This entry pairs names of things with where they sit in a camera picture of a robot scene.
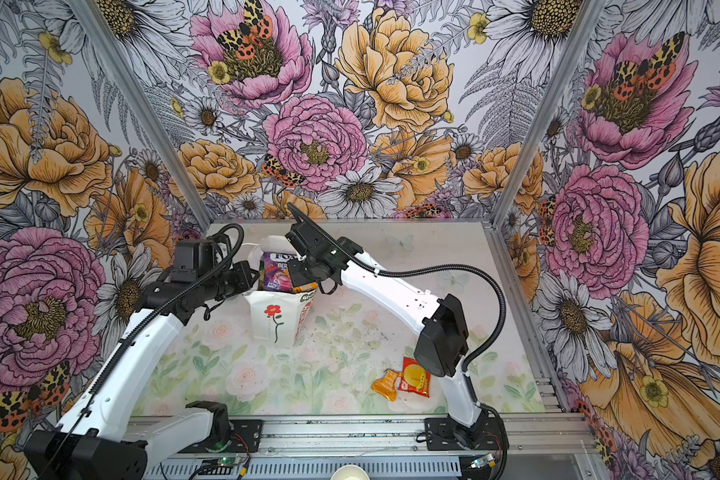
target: white cup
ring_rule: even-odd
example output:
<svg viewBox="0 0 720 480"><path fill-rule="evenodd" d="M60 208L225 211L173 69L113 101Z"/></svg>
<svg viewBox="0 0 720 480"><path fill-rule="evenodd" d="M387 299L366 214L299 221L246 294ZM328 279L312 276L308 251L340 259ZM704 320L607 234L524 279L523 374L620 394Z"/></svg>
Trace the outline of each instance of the white cup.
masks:
<svg viewBox="0 0 720 480"><path fill-rule="evenodd" d="M356 465L345 465L336 470L331 480L371 480L365 470Z"/></svg>

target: floral tabletop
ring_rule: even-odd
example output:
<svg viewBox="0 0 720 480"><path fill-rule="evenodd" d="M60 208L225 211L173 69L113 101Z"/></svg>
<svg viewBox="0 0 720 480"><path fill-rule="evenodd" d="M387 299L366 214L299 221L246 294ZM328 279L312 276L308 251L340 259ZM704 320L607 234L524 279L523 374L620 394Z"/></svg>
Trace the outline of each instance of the floral tabletop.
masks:
<svg viewBox="0 0 720 480"><path fill-rule="evenodd" d="M289 225L248 224L246 242L283 235ZM498 279L478 223L327 224L334 237L347 236L390 270L442 263L471 264ZM214 225L211 231L217 230ZM244 246L240 258L247 255ZM460 272L412 279L438 296L453 293L464 307L470 350L484 341L498 311L490 287ZM318 293L292 349L252 338L250 308L242 297L228 300L208 322L202 312L168 348L136 404L135 415L172 415L198 399L224 402L231 415L445 413L439 382L429 398L399 392L390 402L371 390L386 369L400 371L413 357L415 335L403 322L361 293L338 288ZM511 312L500 340L470 364L480 400L502 412L540 412L530 365Z"/></svg>

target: red wire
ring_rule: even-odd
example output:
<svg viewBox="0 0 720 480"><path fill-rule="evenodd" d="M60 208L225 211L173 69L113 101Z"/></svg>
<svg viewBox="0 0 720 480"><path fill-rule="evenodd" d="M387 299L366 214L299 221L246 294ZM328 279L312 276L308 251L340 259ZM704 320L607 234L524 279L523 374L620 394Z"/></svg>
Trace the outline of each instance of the red wire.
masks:
<svg viewBox="0 0 720 480"><path fill-rule="evenodd" d="M237 439L240 440L240 442L242 442L242 444L246 447L246 453L248 454L248 456L250 456L251 451L248 449L248 444L246 443L246 441L243 440L242 437L238 434L235 434L235 437L237 437Z"/></svg>
<svg viewBox="0 0 720 480"><path fill-rule="evenodd" d="M501 442L499 441L499 438L491 432L485 432L485 435L489 436L489 437L493 437L496 440L496 446L498 447L498 453L499 453L499 457L500 457L501 456Z"/></svg>

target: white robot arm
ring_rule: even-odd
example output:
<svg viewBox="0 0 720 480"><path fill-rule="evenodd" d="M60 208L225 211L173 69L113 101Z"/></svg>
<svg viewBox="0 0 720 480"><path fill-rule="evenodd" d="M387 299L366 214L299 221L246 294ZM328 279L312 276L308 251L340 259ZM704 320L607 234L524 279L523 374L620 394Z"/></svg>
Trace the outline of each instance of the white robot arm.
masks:
<svg viewBox="0 0 720 480"><path fill-rule="evenodd" d="M137 479L187 446L209 438L221 444L229 439L226 406L210 402L189 404L179 415L135 437L127 438L126 428L158 360L195 309L255 284L258 273L247 262L232 264L242 243L242 228L234 227L239 232L235 247L223 231L208 240L179 242L171 282L162 278L146 288L118 348L59 420L58 431L38 430L30 437L25 451L41 478ZM227 255L216 262L222 237L227 240ZM442 385L448 415L456 425L454 437L462 448L473 448L488 414L464 368L469 359L464 356L468 333L458 299L451 295L440 299L400 278L380 275L389 272L362 248L348 239L337 242L311 221L299 221L287 237L300 253L288 265L294 285L333 278L374 299L418 335L414 356Z"/></svg>

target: paper bag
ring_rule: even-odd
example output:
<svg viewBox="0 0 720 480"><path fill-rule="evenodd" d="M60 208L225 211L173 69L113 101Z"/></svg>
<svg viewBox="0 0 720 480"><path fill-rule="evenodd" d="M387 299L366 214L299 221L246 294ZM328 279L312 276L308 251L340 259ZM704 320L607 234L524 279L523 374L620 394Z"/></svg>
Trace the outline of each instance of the paper bag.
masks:
<svg viewBox="0 0 720 480"><path fill-rule="evenodd" d="M270 235L248 254L252 268L259 267L264 252L297 255L296 249L284 236ZM312 307L316 290L307 293L283 293L252 290L244 297L251 306L253 337L280 348L291 348L298 329Z"/></svg>

